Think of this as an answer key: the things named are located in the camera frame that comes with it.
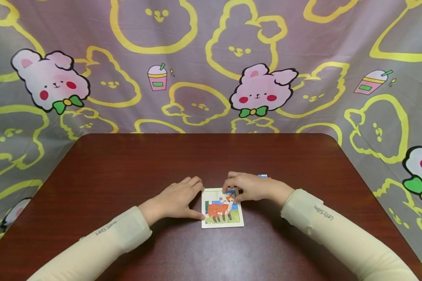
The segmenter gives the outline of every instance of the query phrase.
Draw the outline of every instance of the hand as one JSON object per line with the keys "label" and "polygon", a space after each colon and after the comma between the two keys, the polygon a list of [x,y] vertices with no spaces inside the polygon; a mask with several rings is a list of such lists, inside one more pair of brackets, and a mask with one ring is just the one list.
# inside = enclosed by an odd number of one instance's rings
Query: hand
{"label": "hand", "polygon": [[159,195],[139,206],[148,226],[162,218],[189,218],[204,220],[205,216],[191,210],[189,204],[197,193],[203,191],[202,179],[187,177],[180,183],[173,183]]}
{"label": "hand", "polygon": [[281,181],[271,178],[262,178],[254,174],[229,172],[222,192],[226,193],[228,188],[237,187],[244,191],[238,195],[235,202],[246,200],[271,199],[280,206],[283,206],[286,199],[294,192],[294,189]]}

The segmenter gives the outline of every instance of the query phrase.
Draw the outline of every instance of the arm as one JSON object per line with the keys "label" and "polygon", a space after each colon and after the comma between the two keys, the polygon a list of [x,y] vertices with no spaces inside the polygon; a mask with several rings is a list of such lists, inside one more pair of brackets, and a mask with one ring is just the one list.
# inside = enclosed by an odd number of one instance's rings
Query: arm
{"label": "arm", "polygon": [[418,280],[388,246],[308,192],[252,174],[229,172],[228,176],[223,191],[237,186],[244,193],[236,201],[267,198],[283,206],[284,219],[327,248],[358,279]]}
{"label": "arm", "polygon": [[289,196],[281,216],[327,248],[359,280],[418,280],[388,246],[302,189]]}
{"label": "arm", "polygon": [[152,234],[152,224],[165,217],[205,219],[189,209],[203,190],[202,180],[187,177],[158,196],[132,207],[83,237],[34,273],[28,281],[89,281],[98,278],[120,255],[134,250]]}
{"label": "arm", "polygon": [[57,255],[28,281],[95,280],[120,255],[141,245],[151,234],[140,209],[133,207]]}

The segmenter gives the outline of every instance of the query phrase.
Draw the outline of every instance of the cartoon deer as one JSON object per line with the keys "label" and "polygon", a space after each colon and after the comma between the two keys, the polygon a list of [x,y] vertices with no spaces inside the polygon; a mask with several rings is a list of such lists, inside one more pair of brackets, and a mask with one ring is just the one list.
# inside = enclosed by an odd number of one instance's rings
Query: cartoon deer
{"label": "cartoon deer", "polygon": [[206,218],[212,217],[214,222],[220,222],[219,215],[222,215],[222,219],[225,222],[225,214],[227,214],[228,219],[231,220],[230,212],[234,202],[234,196],[231,194],[226,199],[220,198],[219,201],[222,204],[210,204],[208,206],[208,213],[205,215]]}

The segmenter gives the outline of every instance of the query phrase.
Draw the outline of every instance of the cartoon drink cup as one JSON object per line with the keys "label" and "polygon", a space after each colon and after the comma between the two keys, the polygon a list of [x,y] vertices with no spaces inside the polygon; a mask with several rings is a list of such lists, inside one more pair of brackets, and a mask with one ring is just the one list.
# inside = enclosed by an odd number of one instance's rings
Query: cartoon drink cup
{"label": "cartoon drink cup", "polygon": [[361,82],[359,83],[358,87],[354,91],[357,94],[365,94],[370,95],[376,89],[378,89],[381,85],[383,85],[388,80],[388,75],[391,74],[393,71],[383,71],[383,70],[375,70],[366,75]]}
{"label": "cartoon drink cup", "polygon": [[167,71],[164,68],[165,64],[154,65],[149,68],[147,75],[152,87],[152,91],[162,91],[167,86]]}

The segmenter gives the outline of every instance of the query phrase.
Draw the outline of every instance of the wooden table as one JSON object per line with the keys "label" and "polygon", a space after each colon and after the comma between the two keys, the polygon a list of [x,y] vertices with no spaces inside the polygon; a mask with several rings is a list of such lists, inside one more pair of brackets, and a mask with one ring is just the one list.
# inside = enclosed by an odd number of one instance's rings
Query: wooden table
{"label": "wooden table", "polygon": [[[323,199],[392,248],[422,280],[422,264],[341,148],[323,134],[89,134],[79,139],[0,242],[0,280],[25,280],[80,237],[170,183],[227,172],[268,174]],[[192,205],[200,210],[200,198]],[[164,219],[99,280],[354,280],[269,201],[242,203],[245,227],[202,229]]]}

